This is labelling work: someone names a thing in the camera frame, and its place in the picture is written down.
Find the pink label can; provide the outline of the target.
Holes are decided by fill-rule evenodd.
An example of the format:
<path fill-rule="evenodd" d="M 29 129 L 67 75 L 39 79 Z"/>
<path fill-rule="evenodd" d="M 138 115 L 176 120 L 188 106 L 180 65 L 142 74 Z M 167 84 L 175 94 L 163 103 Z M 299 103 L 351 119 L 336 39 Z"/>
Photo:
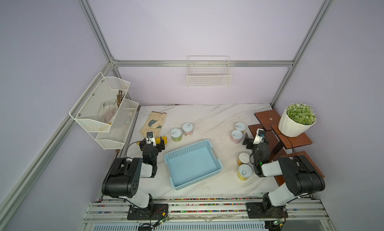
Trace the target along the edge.
<path fill-rule="evenodd" d="M 191 136 L 194 133 L 194 126 L 192 123 L 185 123 L 182 129 L 185 136 Z"/>
<path fill-rule="evenodd" d="M 239 130 L 233 130 L 231 132 L 231 141 L 235 144 L 239 144 L 243 139 L 243 133 Z"/>

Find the yellow label can front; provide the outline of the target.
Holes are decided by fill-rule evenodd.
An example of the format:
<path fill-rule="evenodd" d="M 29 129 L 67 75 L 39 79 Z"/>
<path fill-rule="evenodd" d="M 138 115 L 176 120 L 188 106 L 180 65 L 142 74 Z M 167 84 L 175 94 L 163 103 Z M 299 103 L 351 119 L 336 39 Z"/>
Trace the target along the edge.
<path fill-rule="evenodd" d="M 237 177 L 241 181 L 247 181 L 253 174 L 252 168 L 247 164 L 242 164 L 237 170 Z"/>

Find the green label can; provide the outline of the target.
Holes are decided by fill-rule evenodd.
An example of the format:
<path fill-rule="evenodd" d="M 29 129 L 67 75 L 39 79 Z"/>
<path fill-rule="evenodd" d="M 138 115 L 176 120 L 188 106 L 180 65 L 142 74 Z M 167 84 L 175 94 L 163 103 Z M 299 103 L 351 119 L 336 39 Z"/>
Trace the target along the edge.
<path fill-rule="evenodd" d="M 180 142 L 183 138 L 183 132 L 179 128 L 173 128 L 171 130 L 171 138 L 173 142 Z"/>

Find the light blue plastic basket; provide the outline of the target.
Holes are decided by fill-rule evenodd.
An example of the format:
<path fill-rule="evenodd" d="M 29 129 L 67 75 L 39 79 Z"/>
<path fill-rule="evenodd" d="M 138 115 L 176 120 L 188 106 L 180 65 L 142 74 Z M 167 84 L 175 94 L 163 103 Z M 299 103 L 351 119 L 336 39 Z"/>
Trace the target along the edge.
<path fill-rule="evenodd" d="M 181 190 L 211 178 L 223 170 L 223 164 L 209 140 L 171 151 L 164 156 L 173 189 Z"/>

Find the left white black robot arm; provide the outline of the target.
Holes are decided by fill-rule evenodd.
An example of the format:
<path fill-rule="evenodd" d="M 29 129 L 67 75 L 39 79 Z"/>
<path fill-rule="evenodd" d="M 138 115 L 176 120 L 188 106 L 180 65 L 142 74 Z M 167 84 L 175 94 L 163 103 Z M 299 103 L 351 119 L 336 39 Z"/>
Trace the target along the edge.
<path fill-rule="evenodd" d="M 167 139 L 145 138 L 138 144 L 143 157 L 115 158 L 102 183 L 102 194 L 127 201 L 133 208 L 151 212 L 154 208 L 153 198 L 139 188 L 139 182 L 141 178 L 156 176 L 158 155 L 166 149 Z"/>

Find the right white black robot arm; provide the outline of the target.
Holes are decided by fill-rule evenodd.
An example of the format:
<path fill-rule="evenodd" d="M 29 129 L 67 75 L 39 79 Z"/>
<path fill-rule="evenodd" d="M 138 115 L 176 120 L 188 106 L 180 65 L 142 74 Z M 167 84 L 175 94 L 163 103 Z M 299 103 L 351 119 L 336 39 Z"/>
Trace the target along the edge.
<path fill-rule="evenodd" d="M 252 151 L 250 156 L 255 174 L 260 178 L 282 176 L 284 183 L 273 192 L 266 193 L 257 205 L 263 212 L 283 208 L 301 196 L 321 192 L 326 184 L 323 176 L 304 155 L 285 156 L 270 162 L 270 147 L 265 134 L 251 139 L 245 134 L 243 145 Z"/>

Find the yellow plastic scoop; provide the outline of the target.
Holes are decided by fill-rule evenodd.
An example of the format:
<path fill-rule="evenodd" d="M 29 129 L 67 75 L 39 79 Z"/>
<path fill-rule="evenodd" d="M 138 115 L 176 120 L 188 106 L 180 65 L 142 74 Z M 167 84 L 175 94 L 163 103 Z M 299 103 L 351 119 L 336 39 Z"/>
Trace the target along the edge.
<path fill-rule="evenodd" d="M 146 141 L 146 139 L 144 138 L 143 140 L 138 142 L 138 145 L 145 143 L 145 141 Z M 166 136 L 161 136 L 161 137 L 155 139 L 155 141 L 156 141 L 156 145 L 160 145 L 162 142 L 164 142 L 164 144 L 167 144 L 168 138 Z"/>

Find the orange label can front right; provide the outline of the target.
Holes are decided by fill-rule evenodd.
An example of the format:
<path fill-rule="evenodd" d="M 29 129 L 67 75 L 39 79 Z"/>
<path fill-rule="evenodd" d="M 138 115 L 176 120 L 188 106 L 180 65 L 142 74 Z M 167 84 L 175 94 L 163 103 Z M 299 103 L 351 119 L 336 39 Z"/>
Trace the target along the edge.
<path fill-rule="evenodd" d="M 248 163 L 250 163 L 250 155 L 246 152 L 240 153 L 238 156 L 237 164 L 240 166 Z"/>

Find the orange label can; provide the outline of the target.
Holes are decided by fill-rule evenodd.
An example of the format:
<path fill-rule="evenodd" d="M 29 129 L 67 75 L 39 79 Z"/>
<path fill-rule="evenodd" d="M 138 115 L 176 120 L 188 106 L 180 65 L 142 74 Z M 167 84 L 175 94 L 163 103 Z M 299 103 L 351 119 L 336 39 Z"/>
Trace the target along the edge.
<path fill-rule="evenodd" d="M 240 166 L 248 163 L 250 163 L 250 155 L 246 152 L 240 153 L 238 156 L 237 164 Z"/>
<path fill-rule="evenodd" d="M 235 130 L 240 131 L 241 133 L 244 133 L 246 131 L 247 126 L 243 122 L 237 122 L 235 124 Z"/>

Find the brown wooden stepped shelf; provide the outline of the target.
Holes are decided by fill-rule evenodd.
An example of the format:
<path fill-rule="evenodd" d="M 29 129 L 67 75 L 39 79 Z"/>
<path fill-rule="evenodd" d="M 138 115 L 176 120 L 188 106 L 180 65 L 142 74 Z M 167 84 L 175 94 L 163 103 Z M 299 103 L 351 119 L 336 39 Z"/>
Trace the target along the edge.
<path fill-rule="evenodd" d="M 255 138 L 258 128 L 266 131 L 264 142 L 255 145 L 254 148 L 251 149 L 252 154 L 250 161 L 257 176 L 260 178 L 263 177 L 263 164 L 277 161 L 280 157 L 297 155 L 305 156 L 314 166 L 317 172 L 323 176 L 322 172 L 318 169 L 318 167 L 314 164 L 314 162 L 305 151 L 299 151 L 297 153 L 292 152 L 291 154 L 286 153 L 286 151 L 289 149 L 302 147 L 313 143 L 305 133 L 302 133 L 301 135 L 293 138 L 283 135 L 278 129 L 281 116 L 275 110 L 256 112 L 255 117 L 260 123 L 249 126 L 249 130 L 251 132 L 250 137 Z"/>

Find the orange label can back right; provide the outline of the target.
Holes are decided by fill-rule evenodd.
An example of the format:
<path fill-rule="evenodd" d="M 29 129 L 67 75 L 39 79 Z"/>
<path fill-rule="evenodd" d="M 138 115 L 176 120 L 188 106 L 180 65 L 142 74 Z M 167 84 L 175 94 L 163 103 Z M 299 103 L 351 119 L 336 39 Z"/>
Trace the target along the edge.
<path fill-rule="evenodd" d="M 241 133 L 244 133 L 246 131 L 247 126 L 243 122 L 237 122 L 235 124 L 235 130 L 240 131 Z"/>

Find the white pot green plant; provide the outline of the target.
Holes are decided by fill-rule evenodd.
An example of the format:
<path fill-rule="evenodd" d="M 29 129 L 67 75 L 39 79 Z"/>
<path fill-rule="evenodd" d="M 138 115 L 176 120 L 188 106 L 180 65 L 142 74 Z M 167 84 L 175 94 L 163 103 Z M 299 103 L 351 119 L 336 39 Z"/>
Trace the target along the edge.
<path fill-rule="evenodd" d="M 313 109 L 303 103 L 294 103 L 285 108 L 278 124 L 280 132 L 287 137 L 297 137 L 317 121 Z"/>

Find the clear glass item in rack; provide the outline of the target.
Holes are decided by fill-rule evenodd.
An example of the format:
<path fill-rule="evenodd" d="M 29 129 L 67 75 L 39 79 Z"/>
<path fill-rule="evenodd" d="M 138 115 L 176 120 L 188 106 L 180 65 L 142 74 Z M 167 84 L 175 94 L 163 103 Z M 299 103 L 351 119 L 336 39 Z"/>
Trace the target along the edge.
<path fill-rule="evenodd" d="M 98 111 L 99 121 L 107 124 L 111 124 L 117 113 L 117 100 L 106 101 L 103 103 Z"/>

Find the white two-tier mesh rack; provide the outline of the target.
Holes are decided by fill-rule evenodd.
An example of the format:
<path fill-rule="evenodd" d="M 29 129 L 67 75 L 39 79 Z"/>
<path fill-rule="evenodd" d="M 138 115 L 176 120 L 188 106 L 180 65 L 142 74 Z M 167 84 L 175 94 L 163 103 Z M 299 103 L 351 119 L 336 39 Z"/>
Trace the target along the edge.
<path fill-rule="evenodd" d="M 104 150 L 122 149 L 139 104 L 130 100 L 126 80 L 99 73 L 69 116 Z"/>

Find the brown dried twig in rack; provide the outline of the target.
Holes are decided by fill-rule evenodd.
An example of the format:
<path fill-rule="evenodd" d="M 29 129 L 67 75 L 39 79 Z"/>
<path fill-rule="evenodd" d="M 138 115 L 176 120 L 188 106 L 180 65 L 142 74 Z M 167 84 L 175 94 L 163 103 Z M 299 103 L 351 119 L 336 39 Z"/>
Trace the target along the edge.
<path fill-rule="evenodd" d="M 118 94 L 117 94 L 117 107 L 118 108 L 120 107 L 123 99 L 124 99 L 124 92 L 122 90 L 119 90 Z"/>

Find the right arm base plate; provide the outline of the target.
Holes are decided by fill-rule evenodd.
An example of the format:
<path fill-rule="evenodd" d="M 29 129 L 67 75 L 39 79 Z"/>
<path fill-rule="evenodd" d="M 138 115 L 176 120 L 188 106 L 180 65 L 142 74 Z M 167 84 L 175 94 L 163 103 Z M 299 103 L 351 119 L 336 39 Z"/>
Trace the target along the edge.
<path fill-rule="evenodd" d="M 286 207 L 266 206 L 263 203 L 246 203 L 249 219 L 281 219 L 287 218 Z"/>

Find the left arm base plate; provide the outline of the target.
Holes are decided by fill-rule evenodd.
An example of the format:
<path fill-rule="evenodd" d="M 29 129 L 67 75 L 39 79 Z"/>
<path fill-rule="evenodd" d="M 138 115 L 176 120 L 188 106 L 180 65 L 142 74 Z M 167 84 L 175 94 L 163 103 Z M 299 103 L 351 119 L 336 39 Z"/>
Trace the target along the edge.
<path fill-rule="evenodd" d="M 128 211 L 127 220 L 129 221 L 144 221 L 144 220 L 161 220 L 168 217 L 169 205 L 168 204 L 152 204 L 147 208 L 138 208 L 130 206 Z"/>

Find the aluminium frame rail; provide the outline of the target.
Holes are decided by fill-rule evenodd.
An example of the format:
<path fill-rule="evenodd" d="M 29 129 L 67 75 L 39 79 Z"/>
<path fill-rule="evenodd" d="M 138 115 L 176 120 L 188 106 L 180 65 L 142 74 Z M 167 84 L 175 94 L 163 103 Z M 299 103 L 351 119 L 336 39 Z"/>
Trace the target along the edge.
<path fill-rule="evenodd" d="M 225 66 L 230 67 L 292 67 L 294 61 L 287 60 L 229 60 L 229 61 L 188 61 L 188 60 L 116 60 L 117 67 L 185 67 L 198 66 Z"/>

